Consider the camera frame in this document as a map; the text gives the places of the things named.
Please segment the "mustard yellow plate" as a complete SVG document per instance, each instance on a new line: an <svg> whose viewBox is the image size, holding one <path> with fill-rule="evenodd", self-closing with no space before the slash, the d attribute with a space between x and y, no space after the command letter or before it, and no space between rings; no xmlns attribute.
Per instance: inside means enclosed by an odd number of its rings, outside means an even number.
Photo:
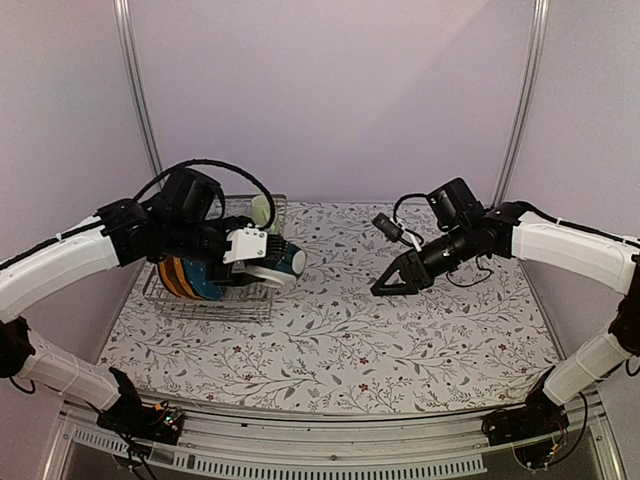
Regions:
<svg viewBox="0 0 640 480"><path fill-rule="evenodd" d="M197 292L189 283L184 270L184 266L182 264L182 260L177 257L172 257L171 263L173 265L175 277L180 286L180 291L184 294L184 297L191 300L202 300L202 297L197 294Z"/></svg>
<svg viewBox="0 0 640 480"><path fill-rule="evenodd" d="M177 277L174 263L171 259L164 259L156 265L156 269L160 281L167 291L178 298L190 299L190 296L187 294Z"/></svg>

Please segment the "white inside dark bowl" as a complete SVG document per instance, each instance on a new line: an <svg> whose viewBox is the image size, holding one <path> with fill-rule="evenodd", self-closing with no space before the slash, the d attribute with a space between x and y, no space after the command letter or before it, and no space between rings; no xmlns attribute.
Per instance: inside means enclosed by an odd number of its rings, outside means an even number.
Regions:
<svg viewBox="0 0 640 480"><path fill-rule="evenodd" d="M246 272L271 288L293 285L302 276L307 254L281 235L269 234L266 255L245 262Z"/></svg>

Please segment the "pale green mug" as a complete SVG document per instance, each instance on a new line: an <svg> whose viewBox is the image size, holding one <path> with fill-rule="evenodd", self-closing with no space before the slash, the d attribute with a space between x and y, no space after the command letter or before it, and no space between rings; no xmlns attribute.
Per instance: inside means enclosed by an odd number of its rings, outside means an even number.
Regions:
<svg viewBox="0 0 640 480"><path fill-rule="evenodd" d="M271 210L269 202L264 195L256 195L252 198L249 212L257 227L264 227L268 220L272 218L268 232L272 234L281 233L279 214L276 210Z"/></svg>

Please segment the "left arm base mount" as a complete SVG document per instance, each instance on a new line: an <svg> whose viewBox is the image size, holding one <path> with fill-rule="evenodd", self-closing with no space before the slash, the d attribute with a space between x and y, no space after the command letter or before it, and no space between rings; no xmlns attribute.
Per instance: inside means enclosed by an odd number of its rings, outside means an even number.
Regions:
<svg viewBox="0 0 640 480"><path fill-rule="evenodd" d="M113 406L101 410L97 425L123 436L177 445L184 425L184 411L172 407L164 400L154 406L145 406L128 376L110 367L119 397Z"/></svg>

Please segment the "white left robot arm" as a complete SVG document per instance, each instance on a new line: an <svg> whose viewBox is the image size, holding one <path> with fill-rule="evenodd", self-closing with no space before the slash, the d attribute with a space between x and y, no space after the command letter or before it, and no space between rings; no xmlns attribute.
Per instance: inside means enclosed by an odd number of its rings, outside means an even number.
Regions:
<svg viewBox="0 0 640 480"><path fill-rule="evenodd" d="M119 370L92 365L30 328L24 312L96 274L143 258L166 256L219 261L224 234L205 217L222 193L217 181L191 163L166 171L161 191L99 208L69 231L1 265L1 375L27 379L108 410L128 434L148 426L135 387Z"/></svg>

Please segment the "blue bottom plate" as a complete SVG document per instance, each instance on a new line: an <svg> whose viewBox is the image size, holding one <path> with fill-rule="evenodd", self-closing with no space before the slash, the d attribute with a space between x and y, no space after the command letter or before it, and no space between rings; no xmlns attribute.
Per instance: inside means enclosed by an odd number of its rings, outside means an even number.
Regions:
<svg viewBox="0 0 640 480"><path fill-rule="evenodd" d="M223 289L207 278L206 263L186 259L182 259L181 263L187 283L195 294L208 301L222 299Z"/></svg>

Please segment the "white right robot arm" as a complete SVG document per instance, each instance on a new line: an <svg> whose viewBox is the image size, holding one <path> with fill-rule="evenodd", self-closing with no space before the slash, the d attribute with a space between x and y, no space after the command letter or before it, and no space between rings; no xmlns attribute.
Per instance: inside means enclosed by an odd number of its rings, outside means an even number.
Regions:
<svg viewBox="0 0 640 480"><path fill-rule="evenodd" d="M471 259L497 256L525 266L555 326L587 317L575 334L561 328L575 350L527 394L516 421L524 435L539 435L554 422L555 408L638 356L638 239L553 217L525 201L486 207L461 178L420 197L442 234L425 244L408 240L373 295L416 295Z"/></svg>

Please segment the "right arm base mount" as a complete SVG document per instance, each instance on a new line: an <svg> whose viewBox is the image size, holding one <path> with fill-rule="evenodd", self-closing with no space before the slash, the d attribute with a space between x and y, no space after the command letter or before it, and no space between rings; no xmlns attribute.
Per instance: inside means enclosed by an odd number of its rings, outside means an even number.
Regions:
<svg viewBox="0 0 640 480"><path fill-rule="evenodd" d="M497 409L482 419L481 431L490 446L510 444L545 436L538 443L516 447L516 460L528 469L548 467L560 448L569 420L563 406L552 402L536 386L522 406L513 409Z"/></svg>

